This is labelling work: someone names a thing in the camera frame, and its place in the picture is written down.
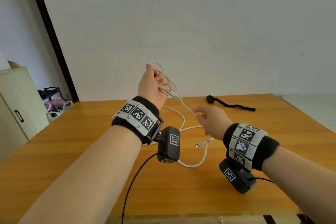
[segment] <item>black cable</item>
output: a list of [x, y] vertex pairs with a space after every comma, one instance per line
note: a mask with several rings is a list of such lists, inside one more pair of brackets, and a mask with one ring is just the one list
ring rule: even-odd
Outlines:
[[267, 182], [274, 183], [274, 182], [272, 182], [272, 181], [269, 180], [269, 179], [261, 178], [261, 177], [252, 177], [252, 178], [248, 178], [248, 180], [249, 180], [249, 181], [252, 181], [252, 180], [263, 180], [263, 181], [267, 181]]
[[223, 101], [221, 101], [219, 98], [215, 98], [215, 97], [213, 97], [211, 95], [207, 96], [207, 102], [208, 103], [213, 104], [214, 101], [217, 101], [218, 103], [224, 105], [225, 107], [229, 107], [229, 108], [238, 107], [238, 108], [241, 108], [241, 109], [246, 110], [246, 111], [255, 112], [255, 108], [254, 107], [246, 107], [246, 106], [242, 106], [242, 105], [229, 105], [229, 104], [224, 103]]
[[136, 179], [136, 177], [137, 177], [138, 173], [140, 172], [141, 168], [143, 168], [143, 166], [144, 166], [144, 165], [145, 165], [151, 158], [153, 158], [153, 157], [156, 156], [156, 155], [157, 155], [157, 153], [155, 153], [155, 154], [153, 154], [152, 156], [150, 156], [150, 157], [149, 157], [149, 158], [148, 158], [148, 159], [141, 165], [141, 167], [139, 168], [139, 170], [137, 171], [137, 173], [134, 175], [133, 180], [131, 181], [131, 184], [129, 185], [128, 191], [127, 191], [127, 193], [126, 193], [126, 197], [125, 197], [125, 201], [124, 201], [123, 214], [122, 214], [122, 216], [121, 216], [121, 224], [124, 223], [124, 213], [125, 213], [126, 201], [127, 201], [128, 193], [129, 193], [129, 191], [130, 191], [130, 189], [131, 189], [131, 187], [132, 187], [132, 184], [133, 184], [134, 180]]

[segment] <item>cabinet handle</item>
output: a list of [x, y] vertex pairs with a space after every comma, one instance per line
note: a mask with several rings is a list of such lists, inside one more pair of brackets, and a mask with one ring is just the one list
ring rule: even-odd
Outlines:
[[16, 113], [16, 115], [19, 117], [20, 121], [23, 123], [25, 122], [25, 120], [23, 119], [23, 117], [21, 116], [21, 113], [18, 110], [14, 110], [14, 112]]

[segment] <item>wristband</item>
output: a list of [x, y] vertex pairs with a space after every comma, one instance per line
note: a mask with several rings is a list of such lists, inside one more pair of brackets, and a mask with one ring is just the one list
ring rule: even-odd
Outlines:
[[247, 123], [232, 124], [224, 134], [227, 158], [232, 158], [244, 169], [261, 171], [263, 161], [269, 158], [279, 143], [268, 137], [266, 131]]
[[135, 133], [142, 144], [150, 144], [163, 124], [158, 108], [143, 97], [135, 97], [112, 116], [113, 125], [123, 126]]

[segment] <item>hand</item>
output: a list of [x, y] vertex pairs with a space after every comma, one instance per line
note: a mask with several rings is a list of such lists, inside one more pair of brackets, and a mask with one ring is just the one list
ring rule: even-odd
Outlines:
[[196, 120], [205, 130], [205, 135], [212, 136], [215, 139], [223, 140], [226, 130], [233, 124], [225, 112], [212, 105], [199, 105], [192, 110], [193, 112], [202, 112], [196, 115]]
[[149, 100], [161, 110], [167, 99], [167, 95], [159, 90], [159, 85], [171, 88], [171, 84], [167, 83], [163, 74], [158, 73], [151, 65], [147, 64], [146, 69], [147, 71], [139, 83], [138, 96]]

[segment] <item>white cabinet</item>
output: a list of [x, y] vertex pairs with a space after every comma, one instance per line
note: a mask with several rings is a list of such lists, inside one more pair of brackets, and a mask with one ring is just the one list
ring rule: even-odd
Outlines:
[[48, 124], [47, 110], [25, 67], [0, 71], [0, 159]]

